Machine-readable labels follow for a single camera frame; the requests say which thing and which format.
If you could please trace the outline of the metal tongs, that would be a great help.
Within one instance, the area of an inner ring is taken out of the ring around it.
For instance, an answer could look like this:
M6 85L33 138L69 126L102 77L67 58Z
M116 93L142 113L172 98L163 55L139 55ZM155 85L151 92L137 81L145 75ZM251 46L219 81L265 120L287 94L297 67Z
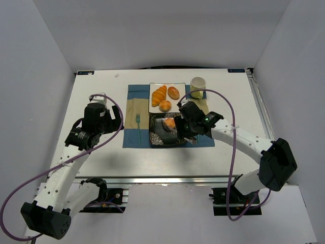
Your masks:
M166 118L163 118L162 121L161 121L161 124L162 124L162 127L163 129L166 131L166 132L169 132L169 133L172 133L172 134L177 134L177 129L176 127L174 129L171 129L171 128L168 128L164 122ZM188 139L188 138L184 138L183 140L186 140L187 142L190 142L191 144L193 145L196 145L197 144L197 140L195 138L191 138L191 139Z

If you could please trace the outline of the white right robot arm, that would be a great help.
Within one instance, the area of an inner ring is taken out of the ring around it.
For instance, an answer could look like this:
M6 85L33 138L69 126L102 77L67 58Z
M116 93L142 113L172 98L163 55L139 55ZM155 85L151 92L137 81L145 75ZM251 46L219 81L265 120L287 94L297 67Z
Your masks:
M261 189L278 192L297 170L289 143L278 138L270 140L233 127L216 112L205 114L193 101L178 104L175 117L177 136L194 144L197 135L224 142L252 158L259 168L236 177L230 186L232 201L240 201Z

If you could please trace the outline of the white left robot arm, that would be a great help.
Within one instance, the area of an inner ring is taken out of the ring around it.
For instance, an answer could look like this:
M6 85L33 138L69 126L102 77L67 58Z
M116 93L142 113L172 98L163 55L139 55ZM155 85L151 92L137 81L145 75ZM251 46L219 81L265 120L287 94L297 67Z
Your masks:
M100 137L123 129L120 108L114 105L111 111L114 118L103 103L89 103L83 118L73 124L64 142L59 168L54 170L34 201L24 203L21 208L29 229L60 240L79 211L92 202L107 199L106 181L98 177L87 179L70 196L68 191Z

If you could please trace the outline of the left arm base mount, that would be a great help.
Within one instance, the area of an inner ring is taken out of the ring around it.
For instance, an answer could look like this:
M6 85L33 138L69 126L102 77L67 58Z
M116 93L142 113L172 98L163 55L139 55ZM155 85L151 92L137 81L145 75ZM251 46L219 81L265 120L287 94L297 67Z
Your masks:
M96 213L96 214L113 214L122 212L119 210L125 210L127 203L126 189L123 188L109 188L107 182L98 177L91 177L86 180L82 180L80 186L85 183L91 183L99 188L99 196L97 199L91 201L80 212L83 213Z

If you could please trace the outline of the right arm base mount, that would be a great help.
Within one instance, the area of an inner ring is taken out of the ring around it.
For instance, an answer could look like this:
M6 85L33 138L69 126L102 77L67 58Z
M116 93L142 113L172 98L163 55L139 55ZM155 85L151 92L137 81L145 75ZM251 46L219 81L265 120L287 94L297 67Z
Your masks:
M244 197L238 197L235 193L231 192L230 195L230 214L232 216L239 216L243 210L248 206L249 202L253 199L255 193L250 193ZM213 212L215 216L227 216L226 212L226 188L212 188L209 198L213 202ZM262 215L259 196L252 203L251 207L244 214L245 216L260 216Z

